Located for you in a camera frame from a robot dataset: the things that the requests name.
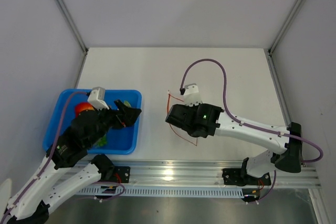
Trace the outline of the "clear zip top bag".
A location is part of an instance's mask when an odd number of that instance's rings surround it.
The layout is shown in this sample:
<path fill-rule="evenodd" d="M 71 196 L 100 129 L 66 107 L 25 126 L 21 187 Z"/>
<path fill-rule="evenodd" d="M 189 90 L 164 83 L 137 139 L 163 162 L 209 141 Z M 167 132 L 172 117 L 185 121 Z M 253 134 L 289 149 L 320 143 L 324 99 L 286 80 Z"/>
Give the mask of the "clear zip top bag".
<path fill-rule="evenodd" d="M 171 95 L 169 90 L 167 91 L 165 122 L 169 124 L 171 130 L 173 131 L 175 135 L 191 143 L 192 145 L 197 146 L 198 138 L 195 135 L 193 135 L 191 122 L 190 122 L 190 119 L 188 118 L 188 112 L 190 111 L 190 109 L 183 104 L 173 104 L 172 106 L 170 106 L 171 98 L 183 102 L 183 100 Z M 174 127 L 186 132 L 189 136 L 195 137 L 196 140 L 191 141 L 188 138 L 183 137 L 181 133 L 178 133 L 177 130 L 174 129 Z"/>

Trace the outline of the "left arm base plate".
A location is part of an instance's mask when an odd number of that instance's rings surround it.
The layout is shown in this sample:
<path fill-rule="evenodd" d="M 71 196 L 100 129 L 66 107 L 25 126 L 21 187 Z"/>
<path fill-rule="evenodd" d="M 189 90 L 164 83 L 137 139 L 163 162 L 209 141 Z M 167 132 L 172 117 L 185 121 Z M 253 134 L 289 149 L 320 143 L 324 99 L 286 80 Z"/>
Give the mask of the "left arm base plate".
<path fill-rule="evenodd" d="M 129 166 L 116 166 L 114 168 L 111 182 L 128 184 L 130 180 L 131 167 Z"/>

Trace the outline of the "white green toy cabbage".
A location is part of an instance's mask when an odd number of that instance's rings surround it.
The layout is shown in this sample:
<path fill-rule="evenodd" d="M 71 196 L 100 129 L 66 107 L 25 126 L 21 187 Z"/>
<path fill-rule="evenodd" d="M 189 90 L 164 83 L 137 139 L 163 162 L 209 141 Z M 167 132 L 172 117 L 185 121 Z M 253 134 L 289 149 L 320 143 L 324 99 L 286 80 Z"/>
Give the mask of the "white green toy cabbage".
<path fill-rule="evenodd" d="M 124 104 L 125 106 L 129 107 L 129 108 L 132 107 L 131 103 L 130 103 L 129 101 L 127 101 L 127 100 L 124 100 L 123 104 Z"/>

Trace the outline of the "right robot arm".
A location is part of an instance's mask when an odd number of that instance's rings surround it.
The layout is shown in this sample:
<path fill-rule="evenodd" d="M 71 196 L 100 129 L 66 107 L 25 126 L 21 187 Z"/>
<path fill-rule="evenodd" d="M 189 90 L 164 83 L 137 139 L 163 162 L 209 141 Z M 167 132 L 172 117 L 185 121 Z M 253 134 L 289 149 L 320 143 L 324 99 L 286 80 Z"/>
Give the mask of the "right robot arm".
<path fill-rule="evenodd" d="M 273 170 L 301 172 L 302 142 L 285 127 L 253 125 L 250 120 L 231 118 L 227 111 L 211 104 L 173 105 L 165 121 L 191 137 L 224 136 L 246 141 L 266 149 L 243 160 L 240 179 L 251 184 Z"/>

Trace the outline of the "red orange toy mango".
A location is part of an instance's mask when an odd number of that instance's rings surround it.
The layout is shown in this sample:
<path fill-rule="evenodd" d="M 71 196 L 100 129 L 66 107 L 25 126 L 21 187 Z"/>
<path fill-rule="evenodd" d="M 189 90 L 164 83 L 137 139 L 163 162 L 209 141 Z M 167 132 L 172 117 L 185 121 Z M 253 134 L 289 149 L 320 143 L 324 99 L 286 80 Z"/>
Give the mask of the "red orange toy mango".
<path fill-rule="evenodd" d="M 75 106 L 75 115 L 78 116 L 83 111 L 94 110 L 94 107 L 88 102 L 81 102 Z"/>

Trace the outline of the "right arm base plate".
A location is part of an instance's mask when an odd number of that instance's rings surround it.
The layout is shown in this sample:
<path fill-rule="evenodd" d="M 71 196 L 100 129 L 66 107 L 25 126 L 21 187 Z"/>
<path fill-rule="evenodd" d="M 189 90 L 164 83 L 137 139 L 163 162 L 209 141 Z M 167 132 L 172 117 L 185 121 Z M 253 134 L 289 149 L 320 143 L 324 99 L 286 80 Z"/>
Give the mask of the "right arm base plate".
<path fill-rule="evenodd" d="M 271 179 L 269 173 L 262 175 L 259 178 L 252 177 L 241 172 L 241 168 L 224 168 L 222 169 L 222 178 L 225 185 L 232 186 L 270 186 Z"/>

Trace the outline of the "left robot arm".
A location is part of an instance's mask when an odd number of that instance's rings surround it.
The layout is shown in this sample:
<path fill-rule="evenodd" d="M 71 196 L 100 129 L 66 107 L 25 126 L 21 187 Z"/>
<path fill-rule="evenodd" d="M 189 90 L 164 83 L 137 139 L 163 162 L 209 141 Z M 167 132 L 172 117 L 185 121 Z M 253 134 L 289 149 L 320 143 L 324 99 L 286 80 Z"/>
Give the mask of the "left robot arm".
<path fill-rule="evenodd" d="M 71 170 L 110 129 L 132 127 L 141 109 L 115 100 L 114 110 L 104 102 L 92 110 L 81 111 L 66 130 L 56 136 L 40 166 L 23 188 L 4 204 L 1 223 L 45 223 L 49 215 L 77 191 L 96 182 L 108 182 L 114 176 L 114 164 L 104 154 L 63 183 L 56 182 Z"/>

